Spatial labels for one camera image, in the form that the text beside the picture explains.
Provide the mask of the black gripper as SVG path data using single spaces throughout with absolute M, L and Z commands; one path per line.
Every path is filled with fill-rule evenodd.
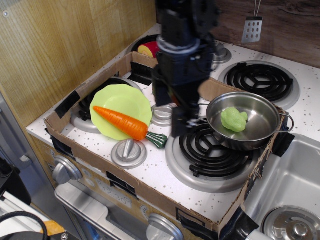
M 214 43 L 197 41 L 182 48 L 158 41 L 158 64 L 152 71 L 152 94 L 157 107 L 175 103 L 171 136 L 176 138 L 198 124 L 199 86 L 212 71 Z

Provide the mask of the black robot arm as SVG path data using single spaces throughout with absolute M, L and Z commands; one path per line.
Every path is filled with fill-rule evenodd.
M 212 72 L 216 51 L 211 29 L 220 10 L 213 0 L 158 0 L 161 33 L 157 37 L 158 64 L 152 71 L 156 105 L 176 104 L 171 136 L 187 134 L 196 124 L 200 108 L 198 89 Z

